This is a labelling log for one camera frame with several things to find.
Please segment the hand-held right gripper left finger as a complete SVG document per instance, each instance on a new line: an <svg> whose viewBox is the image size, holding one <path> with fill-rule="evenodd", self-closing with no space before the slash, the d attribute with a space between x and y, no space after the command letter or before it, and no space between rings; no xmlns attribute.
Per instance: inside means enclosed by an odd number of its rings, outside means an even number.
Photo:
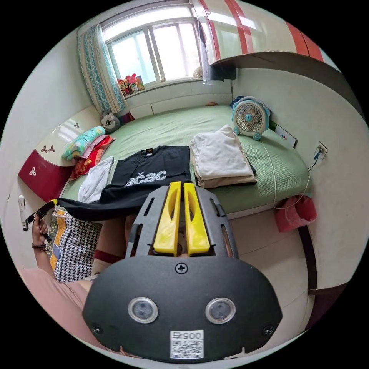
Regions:
<svg viewBox="0 0 369 369"><path fill-rule="evenodd" d="M158 254L177 256L181 189L182 182L172 182L168 187L153 244Z"/></svg>

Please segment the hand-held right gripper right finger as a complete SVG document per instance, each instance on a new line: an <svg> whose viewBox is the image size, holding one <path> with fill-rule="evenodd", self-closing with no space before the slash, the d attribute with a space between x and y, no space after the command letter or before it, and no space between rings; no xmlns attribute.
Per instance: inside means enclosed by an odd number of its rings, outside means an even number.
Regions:
<svg viewBox="0 0 369 369"><path fill-rule="evenodd" d="M215 256L208 238L195 185L185 183L183 190L187 255L190 257Z"/></svg>

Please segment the person's left hand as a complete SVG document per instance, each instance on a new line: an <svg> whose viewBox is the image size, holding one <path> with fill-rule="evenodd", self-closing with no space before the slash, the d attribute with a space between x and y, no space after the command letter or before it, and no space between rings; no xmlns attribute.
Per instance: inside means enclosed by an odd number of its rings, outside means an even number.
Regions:
<svg viewBox="0 0 369 369"><path fill-rule="evenodd" d="M45 247L48 228L47 224L43 219L40 219L38 215L35 215L33 226L32 226L32 247Z"/></svg>

